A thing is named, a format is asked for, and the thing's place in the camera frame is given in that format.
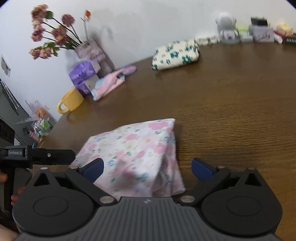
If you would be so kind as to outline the person's left hand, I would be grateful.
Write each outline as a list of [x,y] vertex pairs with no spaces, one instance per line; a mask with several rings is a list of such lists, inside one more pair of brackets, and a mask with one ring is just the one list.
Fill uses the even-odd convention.
[[[1,172],[0,173],[0,183],[6,183],[8,180],[8,175]],[[13,194],[11,196],[11,205],[14,206],[16,201],[18,200],[19,196],[23,193],[23,191],[25,190],[25,187],[21,187],[18,189],[17,194]]]

